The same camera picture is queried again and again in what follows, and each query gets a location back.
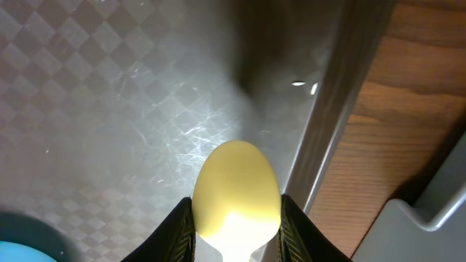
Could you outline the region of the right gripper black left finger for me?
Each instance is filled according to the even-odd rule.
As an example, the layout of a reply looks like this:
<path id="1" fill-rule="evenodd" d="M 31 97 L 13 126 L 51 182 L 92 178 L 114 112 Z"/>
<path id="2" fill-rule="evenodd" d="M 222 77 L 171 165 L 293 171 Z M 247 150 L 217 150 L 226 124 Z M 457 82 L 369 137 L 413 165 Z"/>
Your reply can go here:
<path id="1" fill-rule="evenodd" d="M 122 262 L 194 262 L 192 200 L 184 197 L 156 230 Z"/>

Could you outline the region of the yellow plastic spoon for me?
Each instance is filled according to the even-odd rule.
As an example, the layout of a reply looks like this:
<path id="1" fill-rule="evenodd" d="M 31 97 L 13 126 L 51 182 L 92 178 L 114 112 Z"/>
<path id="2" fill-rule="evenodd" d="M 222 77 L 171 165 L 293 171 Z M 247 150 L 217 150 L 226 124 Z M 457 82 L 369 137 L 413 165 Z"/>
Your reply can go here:
<path id="1" fill-rule="evenodd" d="M 280 189 L 264 154 L 243 140 L 215 148 L 197 177 L 192 213 L 196 232 L 223 262 L 249 261 L 281 224 Z"/>

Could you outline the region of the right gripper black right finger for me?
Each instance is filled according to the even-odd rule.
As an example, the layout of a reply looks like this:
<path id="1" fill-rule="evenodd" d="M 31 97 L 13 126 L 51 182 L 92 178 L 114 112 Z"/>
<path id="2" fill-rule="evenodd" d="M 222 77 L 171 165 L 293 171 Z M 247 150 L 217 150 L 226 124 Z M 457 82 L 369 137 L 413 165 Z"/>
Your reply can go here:
<path id="1" fill-rule="evenodd" d="M 281 196 L 280 262 L 351 262 L 286 194 Z"/>

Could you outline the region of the light blue rice bowl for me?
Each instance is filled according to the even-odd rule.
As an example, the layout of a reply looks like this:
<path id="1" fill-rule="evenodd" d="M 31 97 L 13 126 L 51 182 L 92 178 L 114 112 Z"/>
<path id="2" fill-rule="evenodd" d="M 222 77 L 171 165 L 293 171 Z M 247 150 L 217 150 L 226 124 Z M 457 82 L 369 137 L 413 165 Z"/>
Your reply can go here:
<path id="1" fill-rule="evenodd" d="M 1 241 L 32 247 L 59 262 L 78 262 L 76 246 L 56 228 L 38 218 L 1 211 Z"/>

